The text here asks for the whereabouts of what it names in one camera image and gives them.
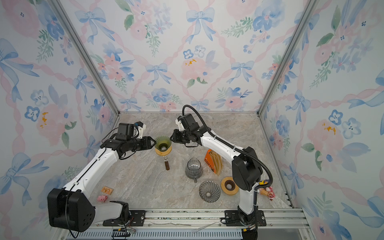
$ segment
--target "toy figurine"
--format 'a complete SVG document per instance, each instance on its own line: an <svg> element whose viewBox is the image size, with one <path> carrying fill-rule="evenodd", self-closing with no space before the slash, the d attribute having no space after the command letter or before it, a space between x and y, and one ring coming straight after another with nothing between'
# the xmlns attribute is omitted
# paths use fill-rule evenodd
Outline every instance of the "toy figurine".
<svg viewBox="0 0 384 240"><path fill-rule="evenodd" d="M264 181L261 181L259 184L260 185L264 185L264 184L267 184L267 183L268 183L268 180L264 180ZM273 192L273 187L272 186L266 187L265 189L264 188L260 188L257 191L258 191L258 193L260 195L267 196L269 198L269 200L271 200L271 201L276 197L275 193Z"/></svg>
<svg viewBox="0 0 384 240"><path fill-rule="evenodd" d="M99 202L105 202L105 200L107 199L108 199L108 196L105 196L105 195L101 195L97 197L97 201Z"/></svg>

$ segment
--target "brown liquid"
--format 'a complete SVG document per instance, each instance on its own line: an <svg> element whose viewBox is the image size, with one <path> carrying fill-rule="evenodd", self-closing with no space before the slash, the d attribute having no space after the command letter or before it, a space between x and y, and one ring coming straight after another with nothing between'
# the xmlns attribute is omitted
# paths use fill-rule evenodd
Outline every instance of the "brown liquid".
<svg viewBox="0 0 384 240"><path fill-rule="evenodd" d="M169 170L169 163L168 163L168 161L164 161L164 163L166 164L166 169Z"/></svg>

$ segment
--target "metal frame pole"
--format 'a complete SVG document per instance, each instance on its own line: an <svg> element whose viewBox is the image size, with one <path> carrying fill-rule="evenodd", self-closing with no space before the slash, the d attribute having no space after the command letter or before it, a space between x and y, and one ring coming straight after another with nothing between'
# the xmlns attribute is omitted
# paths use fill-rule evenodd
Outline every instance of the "metal frame pole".
<svg viewBox="0 0 384 240"><path fill-rule="evenodd" d="M96 69L96 66L93 64L90 55L88 54L85 46L80 40L79 35L77 34L71 20L68 17L68 14L65 12L63 5L60 0L50 0L49 1L52 10L55 12L56 16L59 18L60 22L63 24L64 29L67 31L71 40L73 41L74 46L78 50L80 56L83 58L85 65L88 67L89 71L92 74L93 79L95 80L97 86L99 87L101 93L104 95L107 103L111 107L113 113L118 116L119 109L116 103L113 101L111 94L109 93L106 85L99 76L99 72Z"/></svg>

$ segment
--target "pink pig figurine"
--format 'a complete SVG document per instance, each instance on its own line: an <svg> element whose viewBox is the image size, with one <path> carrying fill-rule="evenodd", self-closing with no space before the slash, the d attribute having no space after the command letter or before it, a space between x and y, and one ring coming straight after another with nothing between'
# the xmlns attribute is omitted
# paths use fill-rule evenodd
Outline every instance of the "pink pig figurine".
<svg viewBox="0 0 384 240"><path fill-rule="evenodd" d="M107 199L108 199L108 196L105 196L105 195L101 195L97 197L97 201L99 202L105 202L105 200Z"/></svg>

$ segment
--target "wooden coaster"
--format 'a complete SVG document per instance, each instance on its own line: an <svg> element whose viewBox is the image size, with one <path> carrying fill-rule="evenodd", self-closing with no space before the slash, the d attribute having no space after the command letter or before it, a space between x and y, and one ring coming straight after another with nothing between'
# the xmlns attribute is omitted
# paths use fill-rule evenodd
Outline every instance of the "wooden coaster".
<svg viewBox="0 0 384 240"><path fill-rule="evenodd" d="M239 187L235 184L232 177L225 177L221 181L221 189L228 195L235 195L239 191Z"/></svg>

